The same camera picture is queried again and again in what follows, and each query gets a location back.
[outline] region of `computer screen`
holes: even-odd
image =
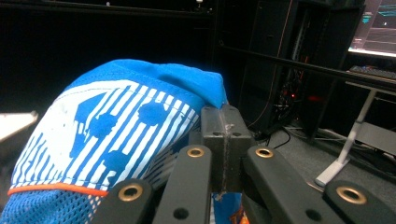
[[[396,0],[366,0],[349,52],[396,57]]]

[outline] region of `brass ring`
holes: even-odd
[[[123,187],[119,191],[119,198],[124,202],[131,202],[139,198],[143,193],[143,188],[138,184],[130,184]]]
[[[256,155],[263,157],[265,159],[271,158],[274,156],[274,153],[268,148],[257,148]]]
[[[337,194],[349,203],[354,204],[365,204],[367,203],[367,198],[361,192],[350,188],[350,187],[338,187],[336,189]]]
[[[190,157],[194,157],[194,158],[202,157],[202,156],[204,156],[204,154],[205,154],[205,152],[201,148],[198,148],[198,147],[190,148],[187,151],[187,155],[189,155]]]

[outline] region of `desk leg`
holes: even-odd
[[[366,102],[359,113],[358,118],[353,124],[352,129],[347,137],[347,140],[344,144],[343,149],[341,150],[340,155],[337,160],[335,160],[325,171],[323,171],[316,179],[315,183],[319,186],[324,187],[327,183],[329,183],[348,163],[349,159],[347,158],[347,154],[351,149],[353,143],[355,142],[356,136],[358,135],[359,130],[361,129],[361,123],[364,121],[364,117],[367,114],[367,111],[370,109],[370,105],[373,102],[376,95],[375,90],[371,90],[369,95],[367,96]]]

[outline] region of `white printed design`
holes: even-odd
[[[75,87],[36,127],[11,188],[65,183],[108,190],[125,178],[141,178],[153,157],[197,120],[175,96],[130,80]]]

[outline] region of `blue and white striped fabric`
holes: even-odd
[[[217,73],[136,60],[91,70],[35,128],[15,166],[0,223],[86,223],[118,182],[146,178],[160,186],[189,131],[199,126],[201,108],[223,104]],[[81,207],[88,210],[78,214]]]

